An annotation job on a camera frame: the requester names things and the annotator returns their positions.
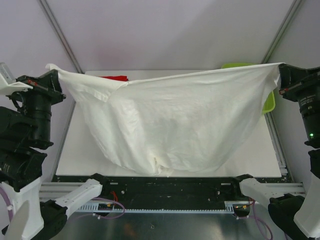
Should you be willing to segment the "white t shirt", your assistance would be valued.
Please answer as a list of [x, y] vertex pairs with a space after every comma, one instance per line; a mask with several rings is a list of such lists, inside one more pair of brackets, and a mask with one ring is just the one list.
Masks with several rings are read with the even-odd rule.
[[263, 115], [276, 63], [130, 81], [46, 67], [76, 102], [58, 175], [281, 176]]

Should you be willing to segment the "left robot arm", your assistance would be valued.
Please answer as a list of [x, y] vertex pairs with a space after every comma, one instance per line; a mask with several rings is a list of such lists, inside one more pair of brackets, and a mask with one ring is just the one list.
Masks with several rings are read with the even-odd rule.
[[51, 109], [66, 98], [58, 71], [15, 78], [1, 63], [0, 93], [14, 105], [0, 109], [0, 192], [9, 215], [2, 233], [7, 240], [49, 240], [85, 203], [107, 199], [111, 188], [92, 177], [63, 197], [41, 201], [42, 164], [52, 146]]

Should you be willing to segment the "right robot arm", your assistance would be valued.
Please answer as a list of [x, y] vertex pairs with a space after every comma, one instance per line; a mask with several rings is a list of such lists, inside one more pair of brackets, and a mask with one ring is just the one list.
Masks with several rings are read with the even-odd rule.
[[279, 94], [297, 102], [307, 141], [311, 182], [305, 196], [273, 192], [249, 174], [235, 177], [231, 196], [249, 197], [265, 207], [274, 224], [292, 240], [320, 237], [320, 69], [300, 68], [282, 63]]

